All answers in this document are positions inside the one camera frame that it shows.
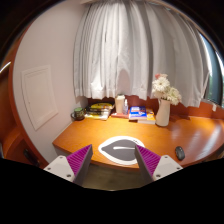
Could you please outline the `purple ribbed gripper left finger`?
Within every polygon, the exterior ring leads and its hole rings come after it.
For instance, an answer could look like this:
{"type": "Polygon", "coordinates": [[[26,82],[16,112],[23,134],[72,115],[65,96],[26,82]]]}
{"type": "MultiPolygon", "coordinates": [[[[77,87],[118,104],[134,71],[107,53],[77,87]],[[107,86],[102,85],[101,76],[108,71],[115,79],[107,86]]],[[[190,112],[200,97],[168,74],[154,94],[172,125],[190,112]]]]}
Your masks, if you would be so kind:
{"type": "Polygon", "coordinates": [[[76,185],[81,186],[83,184],[92,155],[92,145],[87,145],[67,157],[67,161],[75,175],[74,183],[76,185]]]}

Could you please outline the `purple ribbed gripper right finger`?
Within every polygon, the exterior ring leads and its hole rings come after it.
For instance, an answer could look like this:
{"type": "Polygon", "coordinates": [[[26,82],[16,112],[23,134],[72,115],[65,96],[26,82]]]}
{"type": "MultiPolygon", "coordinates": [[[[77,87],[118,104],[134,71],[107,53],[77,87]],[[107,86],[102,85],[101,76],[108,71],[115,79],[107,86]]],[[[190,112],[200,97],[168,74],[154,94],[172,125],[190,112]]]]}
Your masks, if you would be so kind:
{"type": "Polygon", "coordinates": [[[140,145],[135,146],[135,157],[145,184],[152,183],[153,174],[161,157],[140,145]]]}

